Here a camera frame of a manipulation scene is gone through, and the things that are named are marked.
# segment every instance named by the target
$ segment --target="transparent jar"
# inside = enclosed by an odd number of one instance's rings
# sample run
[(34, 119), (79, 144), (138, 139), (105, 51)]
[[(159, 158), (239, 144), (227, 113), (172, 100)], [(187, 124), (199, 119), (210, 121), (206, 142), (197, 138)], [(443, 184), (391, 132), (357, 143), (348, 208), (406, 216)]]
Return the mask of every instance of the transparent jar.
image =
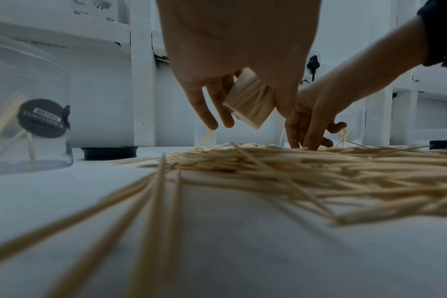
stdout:
[(53, 56), (0, 37), (0, 174), (73, 163), (70, 76)]

